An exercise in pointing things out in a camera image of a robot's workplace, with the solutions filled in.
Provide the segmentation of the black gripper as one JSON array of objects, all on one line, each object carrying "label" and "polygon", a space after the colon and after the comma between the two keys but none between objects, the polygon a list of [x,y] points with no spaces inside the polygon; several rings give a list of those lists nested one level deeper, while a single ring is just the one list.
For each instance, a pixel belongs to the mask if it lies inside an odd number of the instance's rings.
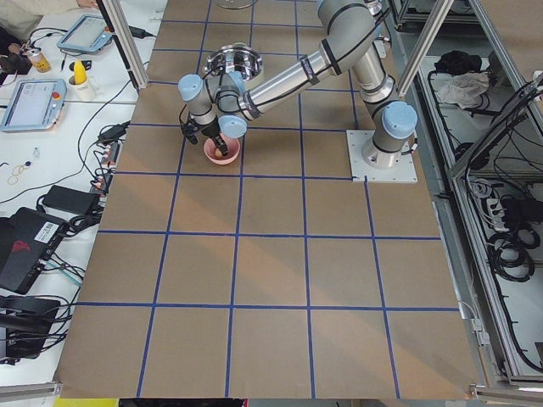
[{"label": "black gripper", "polygon": [[210,138],[213,145],[213,153],[215,153],[216,149],[219,149],[221,151],[221,157],[226,157],[228,155],[228,146],[220,134],[221,130],[217,122],[211,122],[203,127],[202,133]]}]

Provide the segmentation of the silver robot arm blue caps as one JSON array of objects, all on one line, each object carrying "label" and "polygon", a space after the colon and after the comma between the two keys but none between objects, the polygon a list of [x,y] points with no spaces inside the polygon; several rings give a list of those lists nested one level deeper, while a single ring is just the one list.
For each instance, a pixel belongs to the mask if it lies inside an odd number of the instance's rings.
[{"label": "silver robot arm blue caps", "polygon": [[402,149],[415,131],[417,113],[399,99],[395,79],[389,75],[374,46],[374,32],[383,20],[377,1],[320,1],[317,15],[327,35],[317,50],[292,66],[248,89],[238,71],[210,76],[185,75],[178,82],[188,117],[182,134],[192,144],[202,133],[222,155],[228,138],[240,138],[247,124],[330,76],[354,73],[361,99],[375,131],[364,144],[362,158],[374,168],[396,166]]}]

